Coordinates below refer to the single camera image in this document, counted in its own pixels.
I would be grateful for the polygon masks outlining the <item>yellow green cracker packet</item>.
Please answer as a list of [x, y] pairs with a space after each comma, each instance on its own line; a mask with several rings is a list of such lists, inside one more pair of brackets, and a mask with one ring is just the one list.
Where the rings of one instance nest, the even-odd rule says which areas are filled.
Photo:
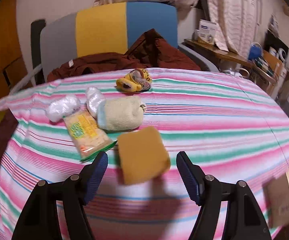
[[87, 111], [77, 111], [64, 117], [64, 123], [82, 162], [94, 159], [100, 151], [112, 149], [116, 141], [98, 127], [96, 120]]

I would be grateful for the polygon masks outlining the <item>cream sock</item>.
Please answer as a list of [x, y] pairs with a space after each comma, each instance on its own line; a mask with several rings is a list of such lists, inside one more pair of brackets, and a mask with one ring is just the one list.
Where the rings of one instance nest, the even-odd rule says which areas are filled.
[[147, 106], [139, 96], [107, 99], [97, 109], [98, 127], [108, 131], [128, 131], [138, 128]]

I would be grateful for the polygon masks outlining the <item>yellow striped sock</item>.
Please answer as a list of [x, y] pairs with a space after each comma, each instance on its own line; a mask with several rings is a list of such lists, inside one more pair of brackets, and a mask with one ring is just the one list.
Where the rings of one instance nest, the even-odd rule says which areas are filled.
[[116, 87], [127, 93], [147, 91], [151, 88], [152, 79], [146, 69], [134, 69], [116, 80]]

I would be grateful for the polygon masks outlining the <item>brown kraft paper box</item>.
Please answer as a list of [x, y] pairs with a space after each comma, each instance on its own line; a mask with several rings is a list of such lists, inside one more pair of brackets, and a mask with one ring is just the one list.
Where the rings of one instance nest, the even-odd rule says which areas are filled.
[[289, 169], [268, 183], [267, 192], [271, 205], [270, 226], [289, 225]]

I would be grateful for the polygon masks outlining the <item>white plastic wrapped ball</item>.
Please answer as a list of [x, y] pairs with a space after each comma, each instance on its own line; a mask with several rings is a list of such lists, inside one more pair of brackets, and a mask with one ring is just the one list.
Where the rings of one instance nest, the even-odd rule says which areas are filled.
[[67, 95], [52, 102], [46, 109], [46, 116], [51, 122], [59, 122], [78, 109], [80, 109], [80, 100], [75, 95]]

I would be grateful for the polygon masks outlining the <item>wooden wardrobe panels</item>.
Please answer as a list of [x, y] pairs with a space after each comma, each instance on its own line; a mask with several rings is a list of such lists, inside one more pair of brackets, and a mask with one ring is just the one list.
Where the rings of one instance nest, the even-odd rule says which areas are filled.
[[16, 0], [0, 0], [0, 98], [28, 74], [16, 25]]

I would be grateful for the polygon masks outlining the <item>wooden side desk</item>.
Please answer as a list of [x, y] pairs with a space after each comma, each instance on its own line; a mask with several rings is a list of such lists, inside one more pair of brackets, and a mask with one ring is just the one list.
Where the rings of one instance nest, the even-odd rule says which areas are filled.
[[204, 54], [208, 55], [212, 59], [217, 60], [224, 60], [228, 62], [238, 63], [242, 66], [245, 66], [249, 69], [253, 69], [259, 73], [260, 76], [262, 76], [266, 81], [269, 83], [276, 85], [277, 79], [273, 76], [269, 76], [266, 72], [264, 72], [262, 69], [256, 66], [256, 64], [253, 61], [249, 61], [242, 56], [235, 54], [231, 51], [223, 51], [216, 47], [206, 45], [199, 43], [195, 40], [191, 39], [185, 39], [184, 40], [185, 45], [188, 45], [189, 47], [192, 47], [194, 51], [197, 53], [203, 52]]

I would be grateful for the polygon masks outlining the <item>white blue product box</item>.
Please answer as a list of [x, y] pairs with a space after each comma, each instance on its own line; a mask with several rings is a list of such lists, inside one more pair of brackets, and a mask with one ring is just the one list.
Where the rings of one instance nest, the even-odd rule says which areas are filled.
[[200, 20], [198, 29], [198, 42], [214, 45], [217, 24], [207, 20]]

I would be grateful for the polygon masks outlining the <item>black rolled mat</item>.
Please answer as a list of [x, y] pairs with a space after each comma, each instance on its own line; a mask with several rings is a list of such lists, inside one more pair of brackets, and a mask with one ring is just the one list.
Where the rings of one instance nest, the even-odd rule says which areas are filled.
[[45, 19], [35, 20], [31, 23], [31, 55], [33, 69], [41, 64], [40, 34], [45, 26]]

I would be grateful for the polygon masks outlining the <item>maroon red garment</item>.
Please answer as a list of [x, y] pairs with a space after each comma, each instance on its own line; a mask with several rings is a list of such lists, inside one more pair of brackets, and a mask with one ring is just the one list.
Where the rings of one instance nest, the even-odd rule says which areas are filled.
[[201, 68], [179, 49], [171, 46], [155, 29], [143, 33], [125, 54], [100, 53], [79, 57], [52, 70], [47, 81], [125, 69], [168, 68], [197, 70]]

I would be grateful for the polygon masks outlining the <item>grey yellow blue chair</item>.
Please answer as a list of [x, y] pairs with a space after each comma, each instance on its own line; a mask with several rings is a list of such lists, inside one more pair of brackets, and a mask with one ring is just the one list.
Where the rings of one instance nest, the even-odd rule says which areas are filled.
[[177, 41], [177, 10], [157, 2], [123, 2], [91, 7], [46, 24], [40, 34], [41, 64], [12, 89], [14, 94], [32, 78], [47, 81], [48, 74], [72, 59], [98, 53], [125, 53], [146, 31], [155, 29], [204, 71], [217, 72], [208, 59]]

